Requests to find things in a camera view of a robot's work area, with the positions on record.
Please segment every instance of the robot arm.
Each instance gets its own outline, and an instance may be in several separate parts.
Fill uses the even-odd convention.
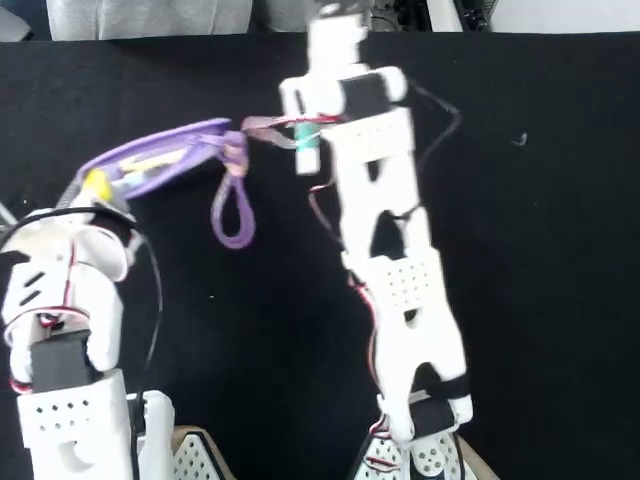
[[[72,207],[116,210],[91,188]],[[118,213],[131,223],[100,212],[43,218],[15,230],[2,249],[13,264],[4,272],[4,337],[35,480],[133,478],[135,396],[116,368],[123,306],[115,282],[126,278],[142,237]],[[159,392],[143,398],[141,478],[168,480],[173,408]]]
[[[303,108],[332,108],[341,118],[321,134],[335,165],[343,263],[362,282],[376,317],[371,363],[383,415],[371,433],[393,441],[403,466],[394,458],[390,471],[401,469],[405,477],[400,478],[408,478],[412,453],[417,461],[425,458],[419,450],[424,445],[435,442],[438,452],[445,444],[451,448],[446,432],[473,415],[464,349],[418,194],[410,111],[395,105],[406,95],[407,81],[397,68],[370,70],[359,63],[365,29],[358,2],[321,4],[309,25],[309,72],[283,82],[283,104],[290,103],[290,85],[302,85]],[[371,165],[377,167],[376,178],[368,171]],[[311,171],[299,166],[298,173]],[[376,225],[385,212],[401,232],[401,258],[371,255]],[[422,375],[429,368],[435,380]],[[442,443],[438,435],[445,435]],[[364,479],[367,471],[361,469],[357,477]]]

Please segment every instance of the black cloth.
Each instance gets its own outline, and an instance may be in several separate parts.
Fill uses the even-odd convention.
[[[635,472],[639,49],[633,34],[380,34],[363,46],[365,61],[400,66],[464,115],[420,187],[469,359],[463,435],[502,478]],[[0,45],[0,196],[24,215],[120,143],[277,115],[278,84],[305,71],[305,53],[295,35]],[[407,103],[420,152],[449,117],[415,93]],[[212,433],[240,479],[344,478],[377,418],[367,310],[308,208],[323,179],[296,177],[293,155],[270,146],[252,144],[251,161],[245,250],[212,234],[214,163],[134,203],[167,304],[149,387],[171,396],[178,423]],[[334,195],[321,201],[336,220]],[[122,288],[130,390],[152,285],[141,256]],[[0,477],[28,478],[3,388]]]

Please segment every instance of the hole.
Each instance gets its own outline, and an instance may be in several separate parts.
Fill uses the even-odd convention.
[[[34,298],[36,298],[38,295],[40,295],[42,292],[40,290],[36,290],[34,292],[31,292],[30,295],[27,296],[27,298],[23,299],[20,302],[20,306],[24,307],[27,303],[29,303],[31,300],[33,300]]]
[[[412,323],[413,320],[416,318],[416,315],[418,315],[417,308],[412,308],[411,310],[407,310],[406,312],[404,312],[404,321],[406,323]]]
[[[367,172],[369,173],[369,180],[375,182],[380,176],[380,161],[374,160],[367,163]]]
[[[389,211],[382,212],[378,217],[371,242],[370,254],[372,257],[384,255],[391,260],[398,260],[404,257],[402,232],[396,225]]]
[[[30,287],[31,285],[36,283],[38,280],[40,280],[42,277],[44,277],[44,272],[36,273],[33,277],[31,277],[29,280],[24,282],[24,287],[25,288]]]
[[[413,377],[413,390],[411,391],[426,390],[429,392],[438,383],[440,383],[440,376],[433,366],[430,363],[423,363],[416,368],[416,374]],[[444,444],[444,439],[440,439],[440,443]]]

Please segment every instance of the purple strap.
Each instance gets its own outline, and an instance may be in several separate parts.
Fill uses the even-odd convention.
[[[207,120],[134,140],[87,162],[78,170],[76,180],[82,182],[91,170],[99,168],[112,183],[119,185],[125,199],[133,199],[157,190],[210,158],[217,157],[227,172],[211,207],[213,230],[226,247],[246,247],[255,234],[255,218],[243,184],[248,168],[247,142],[242,133],[229,131],[230,126],[228,119]],[[148,172],[127,174],[125,171],[136,163],[154,161],[163,155],[180,155],[181,152],[179,160]],[[222,210],[231,189],[236,192],[240,215],[240,230],[235,236],[228,236],[222,227]]]

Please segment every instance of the cable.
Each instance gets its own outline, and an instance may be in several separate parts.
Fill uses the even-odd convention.
[[[142,417],[144,418],[144,400],[143,400],[143,392],[144,392],[144,380],[149,371],[151,361],[153,360],[153,354],[156,349],[156,344],[158,341],[158,334],[160,332],[160,326],[163,320],[163,312],[164,312],[164,297],[162,293],[162,278],[160,276],[160,267],[158,265],[158,259],[155,254],[155,250],[153,246],[149,242],[149,239],[143,232],[138,228],[138,223],[135,220],[132,220],[115,210],[111,210],[103,207],[77,207],[77,208],[63,208],[58,210],[52,210],[50,212],[39,213],[35,215],[30,215],[25,217],[14,225],[11,225],[9,229],[0,237],[0,252],[7,245],[11,237],[18,232],[21,228],[30,225],[35,222],[39,222],[40,220],[46,220],[48,218],[57,218],[64,217],[68,215],[77,215],[81,213],[93,213],[93,214],[102,214],[110,217],[111,219],[120,222],[126,225],[131,230],[136,230],[140,236],[142,237],[144,245],[147,247],[147,252],[149,254],[149,261],[151,263],[151,268],[153,270],[153,275],[156,283],[156,294],[157,294],[157,314],[155,320],[155,326],[153,329],[153,333],[151,335],[151,342],[149,344],[149,350],[147,351],[147,356],[145,359],[145,363],[142,367],[142,373],[140,375],[140,382],[138,386],[138,391],[136,393],[135,399],[135,407],[134,413],[131,415],[130,424],[131,424],[131,443],[130,443],[130,453],[131,453],[131,468],[133,472],[133,480],[140,480],[140,465],[138,464],[138,431],[137,425],[138,420]]]
[[[134,414],[131,416],[131,443],[130,443],[130,453],[131,453],[131,466],[133,472],[133,480],[140,480],[140,465],[138,464],[138,431],[137,427],[139,425],[139,421],[144,419],[144,380],[149,372],[149,368],[151,367],[151,362],[153,360],[153,354],[156,350],[156,345],[158,343],[158,334],[160,332],[160,326],[163,320],[164,313],[164,296],[162,294],[162,277],[160,275],[160,266],[158,265],[158,257],[156,257],[155,250],[149,242],[149,239],[143,235],[140,231],[138,231],[143,238],[145,245],[147,246],[147,252],[149,254],[149,261],[151,263],[151,268],[153,269],[153,276],[156,282],[156,296],[158,301],[157,313],[156,313],[156,322],[153,327],[153,333],[151,334],[151,342],[149,343],[149,350],[147,350],[147,358],[145,359],[145,363],[142,367],[142,373],[140,374],[140,382],[138,384],[138,391],[136,392],[136,400],[134,406]]]
[[[460,464],[460,480],[465,480],[467,471],[464,468],[464,457],[462,456],[462,448],[460,447],[460,435],[458,432],[453,432],[453,443],[456,446],[456,454],[458,455],[458,463]]]
[[[432,102],[436,103],[436,105],[438,105],[442,110],[444,110],[449,115],[451,115],[451,122],[449,123],[447,128],[442,133],[440,133],[440,135],[438,135],[436,139],[433,142],[431,142],[431,145],[429,145],[425,149],[425,151],[422,152],[420,157],[418,157],[418,160],[416,161],[416,168],[418,170],[418,173],[420,173],[427,159],[431,156],[431,154],[445,140],[447,140],[451,135],[453,135],[456,132],[456,130],[458,130],[458,128],[462,124],[462,112],[460,112],[460,110],[458,110],[455,106],[453,106],[446,100],[438,97],[437,95],[434,95],[429,90],[419,85],[412,78],[407,77],[407,80],[409,82],[409,85],[411,85],[411,87],[415,90],[415,92],[420,96],[421,99],[423,97],[428,98]]]

